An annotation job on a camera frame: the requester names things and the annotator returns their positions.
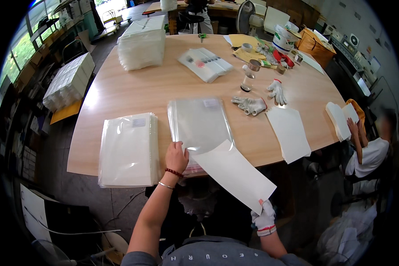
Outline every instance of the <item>scissors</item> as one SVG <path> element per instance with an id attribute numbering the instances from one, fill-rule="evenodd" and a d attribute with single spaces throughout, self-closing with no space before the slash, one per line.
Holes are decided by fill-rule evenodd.
<path id="1" fill-rule="evenodd" d="M 207 34 L 205 34 L 205 33 L 198 34 L 198 38 L 201 39 L 201 43 L 202 43 L 202 40 L 203 40 L 205 37 L 207 37 Z"/>

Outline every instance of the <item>wooden table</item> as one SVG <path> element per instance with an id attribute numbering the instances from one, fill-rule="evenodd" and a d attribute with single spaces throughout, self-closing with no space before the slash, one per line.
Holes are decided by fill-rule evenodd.
<path id="1" fill-rule="evenodd" d="M 234 66 L 227 75 L 205 83 L 177 58 L 189 48 L 205 47 Z M 253 166 L 282 161 L 281 147 L 264 112 L 247 116 L 232 96 L 262 97 L 269 108 L 275 106 L 266 88 L 274 78 L 282 82 L 287 108 L 300 112 L 312 151 L 338 141 L 334 126 L 325 111 L 328 102 L 345 103 L 327 74 L 323 75 L 304 63 L 283 75 L 262 68 L 257 84 L 260 89 L 249 93 L 240 89 L 244 79 L 244 62 L 232 56 L 222 35 L 207 35 L 201 43 L 197 35 L 167 36 L 163 65 L 125 71 L 114 47 L 96 75 L 81 108 L 72 137 L 68 172 L 97 175 L 103 121 L 131 114 L 152 112 L 158 116 L 158 138 L 162 173 L 165 152 L 171 141 L 167 104 L 177 98 L 218 96 L 223 99 L 226 115 L 238 150 Z"/>
<path id="2" fill-rule="evenodd" d="M 177 1 L 177 9 L 168 12 L 168 29 L 170 35 L 177 34 L 176 19 L 179 12 L 186 9 L 188 4 L 184 1 Z M 207 13 L 210 17 L 237 18 L 239 5 L 236 3 L 216 2 L 207 6 Z M 145 12 L 161 11 L 160 2 L 152 3 Z"/>

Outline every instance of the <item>black stool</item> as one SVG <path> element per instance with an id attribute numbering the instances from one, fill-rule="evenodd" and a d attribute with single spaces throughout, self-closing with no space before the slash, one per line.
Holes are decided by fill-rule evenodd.
<path id="1" fill-rule="evenodd" d="M 204 21 L 204 18 L 201 16 L 195 16 L 188 14 L 186 12 L 179 12 L 179 19 L 186 24 L 190 24 L 189 27 L 189 33 L 193 34 L 194 33 L 194 26 L 193 24 L 198 23 L 198 33 L 200 33 L 200 22 Z"/>

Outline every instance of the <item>white shirt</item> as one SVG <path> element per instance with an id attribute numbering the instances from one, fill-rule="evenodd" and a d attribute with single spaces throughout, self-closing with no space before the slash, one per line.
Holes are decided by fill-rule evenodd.
<path id="1" fill-rule="evenodd" d="M 353 171 L 358 178 L 365 177 L 381 165 L 387 155 L 389 142 L 378 138 L 368 142 L 368 146 L 362 148 L 362 164 L 359 164 L 356 151 L 353 153 L 346 166 L 346 175 L 352 175 Z"/>

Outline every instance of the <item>stool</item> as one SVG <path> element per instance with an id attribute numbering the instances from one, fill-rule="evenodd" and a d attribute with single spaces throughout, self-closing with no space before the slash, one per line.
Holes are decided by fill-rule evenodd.
<path id="1" fill-rule="evenodd" d="M 152 15 L 154 13 L 155 13 L 155 11 L 148 11 L 148 12 L 145 11 L 142 13 L 142 15 L 148 15 L 148 17 L 149 17 L 149 15 Z"/>
<path id="2" fill-rule="evenodd" d="M 200 22 L 204 21 L 204 18 L 201 16 L 195 16 L 188 14 L 186 12 L 179 12 L 179 19 L 186 24 L 190 24 L 189 27 L 189 33 L 193 34 L 194 33 L 194 26 L 193 24 L 198 23 L 198 33 L 200 31 Z"/>

